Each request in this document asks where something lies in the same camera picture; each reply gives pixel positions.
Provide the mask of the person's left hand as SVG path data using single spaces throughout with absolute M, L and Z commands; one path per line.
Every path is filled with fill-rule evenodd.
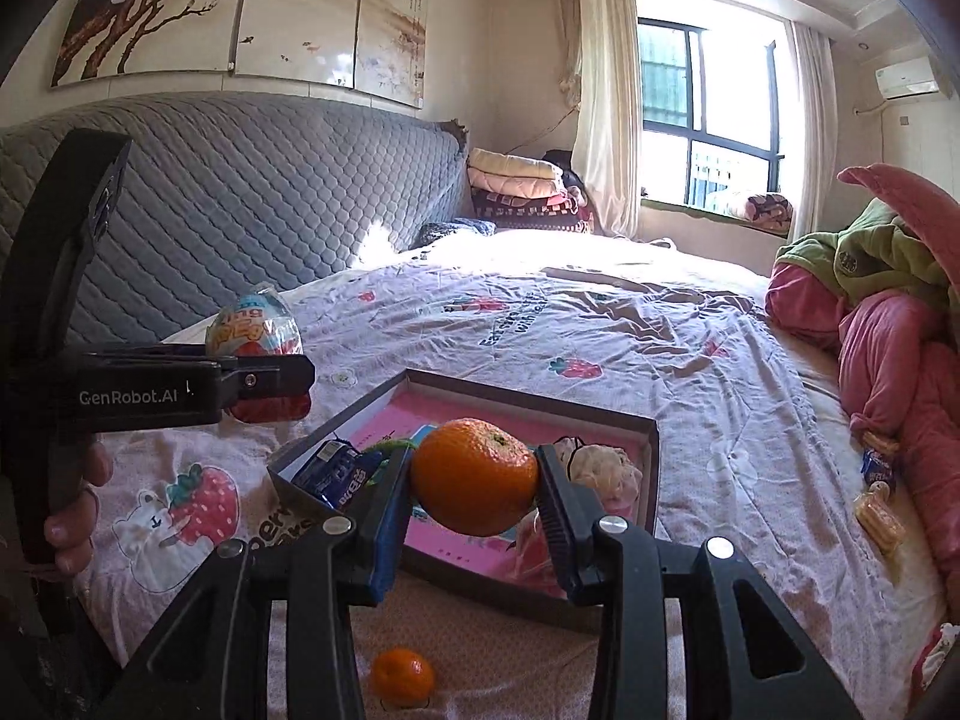
M 75 577 L 89 566 L 99 518 L 96 489 L 109 483 L 112 472 L 114 461 L 110 453 L 98 439 L 93 439 L 86 447 L 83 483 L 78 493 L 44 523 L 47 543 L 53 548 L 53 568 L 57 577 Z

